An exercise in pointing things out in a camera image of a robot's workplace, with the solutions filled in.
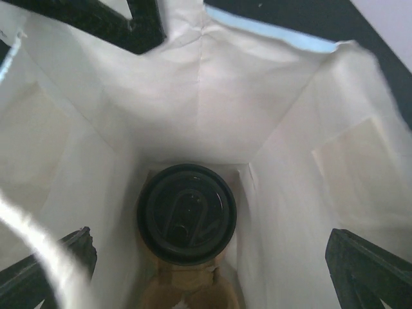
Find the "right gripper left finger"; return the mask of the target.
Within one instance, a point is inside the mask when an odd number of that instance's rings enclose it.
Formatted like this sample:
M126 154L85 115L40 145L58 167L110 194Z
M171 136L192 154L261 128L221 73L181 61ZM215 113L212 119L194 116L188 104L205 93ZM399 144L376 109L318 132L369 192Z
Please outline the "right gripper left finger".
M90 228L83 227L60 239L80 261L91 279L97 263ZM33 255L1 271L1 308L57 308L46 274Z

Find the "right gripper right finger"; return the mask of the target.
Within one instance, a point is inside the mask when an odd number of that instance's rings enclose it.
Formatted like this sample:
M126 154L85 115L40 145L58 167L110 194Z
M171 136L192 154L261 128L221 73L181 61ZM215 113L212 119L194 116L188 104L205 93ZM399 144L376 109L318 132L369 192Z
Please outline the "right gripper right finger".
M341 308L411 308L411 263L346 230L325 252Z

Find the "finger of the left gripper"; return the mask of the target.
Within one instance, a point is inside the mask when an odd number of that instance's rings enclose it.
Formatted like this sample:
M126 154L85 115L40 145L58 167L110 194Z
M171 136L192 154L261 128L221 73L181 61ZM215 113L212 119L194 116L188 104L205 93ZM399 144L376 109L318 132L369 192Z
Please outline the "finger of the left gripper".
M166 39L156 1L128 1L130 18L102 1L42 1L41 4L47 17L135 55L151 51Z

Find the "light blue paper bag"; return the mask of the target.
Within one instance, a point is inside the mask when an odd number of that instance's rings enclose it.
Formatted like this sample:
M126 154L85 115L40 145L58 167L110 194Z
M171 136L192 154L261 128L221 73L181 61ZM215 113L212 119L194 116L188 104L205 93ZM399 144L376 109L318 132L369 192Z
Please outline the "light blue paper bag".
M133 55L1 4L1 197L59 308L138 308L151 266L132 201L148 171L231 169L236 241L221 272L247 308L338 308L324 253L346 227L411 257L411 135L377 62L225 26L201 1L167 1L171 37ZM60 239L90 228L87 270Z

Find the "brown cardboard cup carrier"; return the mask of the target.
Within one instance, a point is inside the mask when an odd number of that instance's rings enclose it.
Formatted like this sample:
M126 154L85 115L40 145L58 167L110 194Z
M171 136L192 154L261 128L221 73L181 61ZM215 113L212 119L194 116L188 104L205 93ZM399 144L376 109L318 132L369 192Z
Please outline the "brown cardboard cup carrier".
M166 262L143 244L154 274L144 285L140 308L240 308L238 293L221 272L223 259L235 241L233 236L216 257L194 266Z

